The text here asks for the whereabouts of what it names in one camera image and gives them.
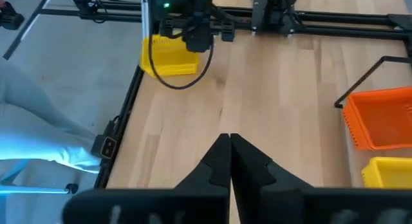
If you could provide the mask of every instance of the concrete floor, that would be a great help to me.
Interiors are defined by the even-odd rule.
[[[41,0],[9,0],[29,17]],[[412,11],[412,0],[405,0]],[[70,0],[49,0],[47,8],[75,9]],[[11,61],[35,78],[68,117],[95,133],[103,132],[125,99],[138,63],[139,24],[95,24],[76,17],[38,16]],[[18,32],[0,28],[0,53]],[[0,173],[14,161],[0,162]],[[76,182],[92,188],[96,176],[33,160],[15,183],[64,187]],[[70,195],[13,195],[7,200],[7,224],[56,224]]]

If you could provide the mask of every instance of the wooden tabletop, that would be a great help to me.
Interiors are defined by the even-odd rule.
[[[298,0],[296,7],[406,13],[403,0]],[[201,56],[203,63],[207,54]],[[220,133],[239,133],[314,186],[350,186],[344,123],[333,103],[383,55],[405,54],[400,41],[250,32],[236,32],[234,42],[216,38],[211,67],[194,87],[174,91],[144,76],[108,187],[174,187]],[[167,81],[182,85],[193,78]],[[409,66],[385,64],[359,90],[411,83]]]

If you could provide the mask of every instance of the person's leg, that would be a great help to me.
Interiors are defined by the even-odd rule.
[[[40,86],[2,57],[0,57],[0,82],[5,85],[5,102],[32,112],[62,131],[89,139],[95,138],[95,134],[91,131],[62,114]]]
[[[58,130],[21,107],[0,103],[0,160],[49,160],[98,173],[100,159],[89,153],[92,144],[92,140]]]

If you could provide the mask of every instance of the black cable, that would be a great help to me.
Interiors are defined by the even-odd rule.
[[[182,37],[182,36],[183,36],[183,31],[180,32],[180,33],[177,33],[177,34],[173,34],[173,35],[171,35],[171,36],[168,37],[168,38],[170,38],[170,39],[177,39],[177,38]]]
[[[157,80],[159,80],[160,83],[162,83],[164,86],[166,86],[167,88],[170,88],[170,89],[181,90],[181,89],[187,89],[187,88],[195,85],[196,83],[198,83],[200,81],[200,79],[203,78],[203,76],[205,76],[207,70],[209,69],[209,66],[211,65],[212,57],[213,57],[213,48],[214,48],[214,37],[213,36],[211,37],[211,50],[209,52],[209,57],[207,59],[206,65],[205,65],[203,71],[200,73],[199,77],[197,77],[192,82],[190,82],[190,83],[188,83],[184,86],[170,85],[163,78],[161,78],[161,76],[158,74],[158,72],[156,71],[156,68],[155,68],[155,64],[153,62],[153,54],[152,54],[152,49],[153,49],[153,22],[151,22],[151,18],[152,18],[152,9],[151,9],[151,6],[150,6],[151,0],[149,0],[148,3],[149,3],[149,24],[150,24],[149,25],[149,62],[150,62],[150,67],[152,68],[155,77],[157,78]]]
[[[98,6],[100,6],[101,8],[104,9],[104,13],[105,13],[106,16],[104,16],[101,21],[98,21],[98,20],[96,20],[96,18],[94,17],[94,15],[92,15],[92,16],[91,16],[91,17],[92,17],[91,20],[92,20],[94,23],[96,23],[96,24],[103,24],[104,22],[107,21],[109,12],[108,12],[108,10],[106,9],[106,7],[103,6],[102,3],[101,3],[99,0],[95,0],[95,2],[96,2],[96,5],[98,5]]]

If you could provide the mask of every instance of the yellow basket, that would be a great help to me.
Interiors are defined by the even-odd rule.
[[[140,67],[154,77],[149,62],[149,38],[143,42]],[[156,71],[160,76],[186,75],[197,72],[199,54],[186,50],[182,38],[169,39],[159,35],[153,35],[152,56]]]
[[[374,157],[362,177],[367,188],[412,189],[412,158]]]

